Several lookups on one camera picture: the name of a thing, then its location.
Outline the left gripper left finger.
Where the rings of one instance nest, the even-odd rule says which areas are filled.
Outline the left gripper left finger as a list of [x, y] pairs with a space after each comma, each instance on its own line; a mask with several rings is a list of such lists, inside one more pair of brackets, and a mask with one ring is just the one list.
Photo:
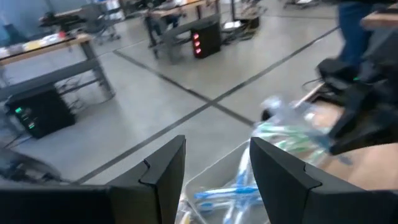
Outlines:
[[0, 149], [0, 224], [174, 224], [185, 154], [186, 138], [177, 135], [107, 184], [83, 185]]

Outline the clear plastic bin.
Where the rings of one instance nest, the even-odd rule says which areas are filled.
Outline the clear plastic bin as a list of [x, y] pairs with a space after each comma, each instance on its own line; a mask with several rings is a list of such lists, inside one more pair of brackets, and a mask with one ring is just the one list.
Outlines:
[[260, 137], [273, 145], [278, 141], [290, 138], [310, 139], [320, 146], [322, 150], [292, 155], [313, 166], [320, 166], [326, 160], [326, 150], [330, 143], [330, 140], [326, 137], [326, 133], [330, 129], [316, 122], [317, 116], [323, 112], [324, 109], [312, 103], [304, 103], [300, 107], [295, 107], [295, 103], [296, 101], [289, 103], [278, 96], [267, 98], [263, 101], [262, 105], [265, 109], [269, 110], [272, 117], [260, 123], [269, 122], [281, 126], [293, 126], [302, 130], [302, 135], [286, 136], [270, 134], [254, 137]]

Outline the grey office chair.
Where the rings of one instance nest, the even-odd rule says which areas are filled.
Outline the grey office chair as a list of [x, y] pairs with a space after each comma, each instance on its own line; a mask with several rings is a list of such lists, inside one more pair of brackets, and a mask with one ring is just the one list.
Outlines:
[[103, 45], [104, 40], [119, 40], [121, 36], [116, 32], [114, 19], [110, 18], [109, 11], [100, 3], [89, 3], [81, 7], [81, 17], [85, 20], [83, 32], [91, 35], [98, 45]]

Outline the wooden top grey desk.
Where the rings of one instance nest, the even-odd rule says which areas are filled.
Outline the wooden top grey desk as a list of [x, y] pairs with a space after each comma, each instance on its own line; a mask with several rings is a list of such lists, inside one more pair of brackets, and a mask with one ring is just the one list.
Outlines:
[[44, 87], [46, 85], [53, 85], [57, 82], [88, 71], [92, 71], [94, 73], [95, 79], [71, 88], [67, 90], [66, 93], [69, 93], [73, 90], [79, 90], [80, 88], [97, 82], [98, 85], [103, 89], [104, 94], [112, 98], [115, 95], [115, 92], [107, 76], [105, 75], [101, 62], [98, 59], [98, 56], [96, 55], [95, 50], [91, 44], [92, 40], [93, 38], [89, 34], [78, 34], [76, 37], [72, 37], [69, 39], [64, 38], [62, 40], [59, 40], [58, 42], [53, 42], [47, 45], [43, 45], [43, 41], [40, 39], [33, 40], [32, 43], [38, 43], [38, 47], [32, 50], [23, 50], [17, 54], [9, 54], [5, 57], [0, 57], [0, 65], [5, 66], [56, 50], [69, 48], [73, 45], [80, 46], [86, 57], [86, 59], [81, 62], [74, 63], [58, 70], [54, 70], [50, 73], [45, 73], [39, 77], [35, 77], [30, 80], [0, 88], [0, 101], [5, 101], [12, 95], [18, 95], [24, 92], [31, 91], [33, 89]]

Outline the person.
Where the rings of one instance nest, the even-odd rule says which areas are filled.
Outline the person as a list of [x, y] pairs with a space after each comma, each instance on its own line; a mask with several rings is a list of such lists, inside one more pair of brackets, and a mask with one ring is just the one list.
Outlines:
[[361, 25], [361, 20], [373, 11], [373, 4], [359, 1], [342, 1], [338, 4], [338, 25], [344, 40], [339, 59], [355, 68], [363, 62], [371, 31]]

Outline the black floor case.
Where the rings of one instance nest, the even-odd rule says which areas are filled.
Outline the black floor case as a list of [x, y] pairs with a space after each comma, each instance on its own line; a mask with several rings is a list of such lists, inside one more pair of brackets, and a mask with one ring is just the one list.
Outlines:
[[260, 23], [261, 18], [259, 16], [251, 16], [223, 23], [221, 26], [222, 43], [228, 45], [234, 41], [252, 39], [257, 34]]

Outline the beige plastic bin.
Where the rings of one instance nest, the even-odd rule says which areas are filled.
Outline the beige plastic bin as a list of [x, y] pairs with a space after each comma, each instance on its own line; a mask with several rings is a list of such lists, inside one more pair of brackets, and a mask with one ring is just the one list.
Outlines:
[[[198, 211], [197, 204], [201, 202], [234, 201], [235, 197], [198, 200], [193, 198], [193, 194], [206, 190], [235, 187], [239, 163], [247, 147], [249, 148], [249, 141], [243, 142], [185, 184], [180, 197], [175, 224], [223, 224], [223, 218], [228, 209], [202, 213]], [[249, 165], [247, 186], [256, 185], [251, 163]], [[238, 224], [271, 224], [259, 192], [256, 195], [248, 195], [248, 207], [243, 211], [242, 219]]]

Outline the black computer tower green lights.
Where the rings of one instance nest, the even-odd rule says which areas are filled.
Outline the black computer tower green lights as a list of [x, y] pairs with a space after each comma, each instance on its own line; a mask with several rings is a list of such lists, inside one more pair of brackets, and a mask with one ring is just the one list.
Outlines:
[[75, 115], [54, 85], [13, 95], [6, 101], [6, 108], [35, 139], [76, 123]]

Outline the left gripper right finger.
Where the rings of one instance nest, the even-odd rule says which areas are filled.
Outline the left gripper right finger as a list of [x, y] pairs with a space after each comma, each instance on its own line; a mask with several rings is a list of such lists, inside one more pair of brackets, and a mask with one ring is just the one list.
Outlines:
[[364, 190], [258, 137], [250, 159], [271, 224], [398, 224], [398, 190]]

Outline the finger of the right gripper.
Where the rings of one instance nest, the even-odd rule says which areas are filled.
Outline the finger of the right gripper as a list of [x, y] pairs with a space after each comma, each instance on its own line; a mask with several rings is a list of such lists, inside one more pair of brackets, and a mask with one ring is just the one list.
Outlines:
[[398, 101], [366, 90], [346, 90], [343, 99], [343, 113], [328, 134], [333, 140], [330, 154], [398, 143]]

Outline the blue toothbrush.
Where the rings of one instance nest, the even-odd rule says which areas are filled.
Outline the blue toothbrush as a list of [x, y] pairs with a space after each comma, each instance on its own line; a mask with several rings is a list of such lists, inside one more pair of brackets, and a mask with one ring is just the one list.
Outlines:
[[193, 194], [193, 198], [198, 200], [221, 198], [221, 197], [240, 197], [248, 195], [256, 195], [259, 192], [258, 186], [250, 185], [243, 187], [231, 187], [223, 189], [212, 189]]
[[[250, 171], [250, 157], [249, 148], [247, 147], [241, 157], [238, 172], [236, 175], [236, 188], [246, 187], [248, 184], [249, 171]], [[223, 224], [238, 224], [243, 216], [243, 211], [248, 207], [248, 196], [238, 195], [235, 196], [235, 200], [232, 205], [227, 210], [224, 218]]]
[[229, 209], [234, 207], [234, 201], [228, 202], [201, 202], [197, 204], [197, 209], [199, 212], [208, 213], [215, 210]]

